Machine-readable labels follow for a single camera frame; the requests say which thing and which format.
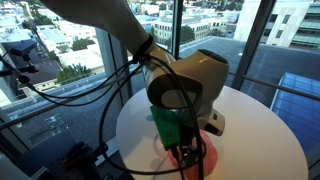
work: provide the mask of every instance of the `red object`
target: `red object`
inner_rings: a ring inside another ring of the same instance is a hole
[[[217,152],[216,148],[214,148],[214,146],[212,145],[211,140],[205,131],[200,130],[200,135],[201,135],[202,139],[204,140],[204,142],[206,143],[206,149],[207,149],[206,156],[203,159],[203,173],[204,173],[204,177],[206,177],[212,173],[212,171],[217,163],[218,152]],[[192,144],[194,146],[196,146],[196,139],[195,138],[193,139]],[[172,156],[172,152],[170,150],[168,151],[168,156],[171,161],[171,164],[175,168],[178,168],[178,164],[177,164],[175,158]],[[195,165],[191,168],[184,170],[183,174],[189,180],[197,180],[198,179],[198,166]]]

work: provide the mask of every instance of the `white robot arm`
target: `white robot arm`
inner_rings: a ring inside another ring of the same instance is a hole
[[[149,35],[132,14],[125,0],[40,0],[49,9],[71,22],[106,30],[132,54],[148,54],[167,63],[182,81],[196,111],[199,127],[221,135],[224,118],[212,111],[227,77],[227,61],[208,50],[176,61],[152,42],[143,46]],[[160,108],[181,109],[186,103],[181,91],[170,83],[169,73],[158,63],[149,61],[143,67],[150,102]]]

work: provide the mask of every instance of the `green object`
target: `green object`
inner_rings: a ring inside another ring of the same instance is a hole
[[[171,110],[151,106],[151,113],[156,123],[162,144],[167,151],[180,144],[180,120]]]

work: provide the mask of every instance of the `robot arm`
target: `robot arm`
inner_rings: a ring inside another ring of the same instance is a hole
[[[228,63],[222,57],[198,50],[181,61],[152,42],[142,45],[149,35],[132,14],[125,0],[40,0],[49,9],[71,22],[101,28],[115,36],[132,54],[149,54],[167,63],[178,75],[192,100],[199,127],[214,127],[212,133],[221,135],[224,120],[213,118],[212,104],[219,96],[227,77]],[[181,91],[172,84],[170,74],[154,61],[143,67],[147,94],[150,102],[160,108],[181,109],[186,107]]]

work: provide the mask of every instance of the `round white table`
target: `round white table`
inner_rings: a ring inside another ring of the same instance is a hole
[[[135,94],[118,118],[116,139],[127,168],[172,169],[159,141],[145,89]],[[292,131],[270,109],[244,93],[224,87],[214,109],[226,121],[222,136],[209,134],[218,162],[206,179],[307,180],[303,150]],[[180,179],[179,173],[133,175],[135,179]]]

